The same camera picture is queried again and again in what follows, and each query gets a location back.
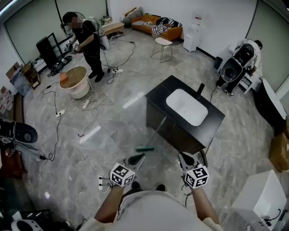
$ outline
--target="white sink basin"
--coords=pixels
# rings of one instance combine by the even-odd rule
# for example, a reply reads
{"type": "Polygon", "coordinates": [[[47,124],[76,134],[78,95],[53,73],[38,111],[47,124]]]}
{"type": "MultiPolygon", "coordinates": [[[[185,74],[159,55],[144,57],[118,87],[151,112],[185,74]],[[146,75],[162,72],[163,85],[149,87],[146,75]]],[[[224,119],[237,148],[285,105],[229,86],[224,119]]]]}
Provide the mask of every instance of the white sink basin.
{"type": "Polygon", "coordinates": [[[167,105],[193,126],[199,126],[208,115],[208,109],[184,90],[175,90],[167,105]]]}

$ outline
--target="man in black clothing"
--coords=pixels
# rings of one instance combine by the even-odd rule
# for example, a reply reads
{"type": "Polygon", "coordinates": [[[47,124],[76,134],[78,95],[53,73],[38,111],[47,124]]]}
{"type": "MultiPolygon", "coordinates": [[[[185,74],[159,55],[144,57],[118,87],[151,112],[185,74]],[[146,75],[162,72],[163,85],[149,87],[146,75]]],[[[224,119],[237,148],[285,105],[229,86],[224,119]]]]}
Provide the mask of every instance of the man in black clothing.
{"type": "Polygon", "coordinates": [[[76,40],[79,42],[79,47],[76,52],[84,53],[84,57],[88,65],[91,67],[92,73],[89,78],[96,76],[95,81],[99,82],[103,76],[103,70],[100,61],[100,46],[99,36],[91,21],[82,19],[74,12],[67,12],[63,16],[63,23],[72,28],[73,37],[72,44],[76,40]]]}

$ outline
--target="sofa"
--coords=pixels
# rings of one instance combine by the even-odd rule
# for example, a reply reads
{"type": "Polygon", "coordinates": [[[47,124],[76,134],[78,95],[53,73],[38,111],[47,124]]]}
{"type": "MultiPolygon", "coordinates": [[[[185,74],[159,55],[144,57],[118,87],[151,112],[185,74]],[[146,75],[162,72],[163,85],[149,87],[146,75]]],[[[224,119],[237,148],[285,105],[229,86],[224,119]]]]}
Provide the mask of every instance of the sofa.
{"type": "MultiPolygon", "coordinates": [[[[156,25],[157,20],[160,18],[161,17],[156,16],[156,15],[144,14],[141,17],[132,18],[131,23],[144,21],[144,22],[152,22],[154,25],[156,25]]],[[[149,34],[152,33],[152,28],[145,26],[145,25],[132,25],[131,27],[133,29],[138,29],[138,30],[147,32],[149,34]]],[[[160,35],[168,40],[174,40],[174,39],[180,38],[182,36],[182,27],[170,28],[168,29],[167,32],[163,32],[160,35]]]]}

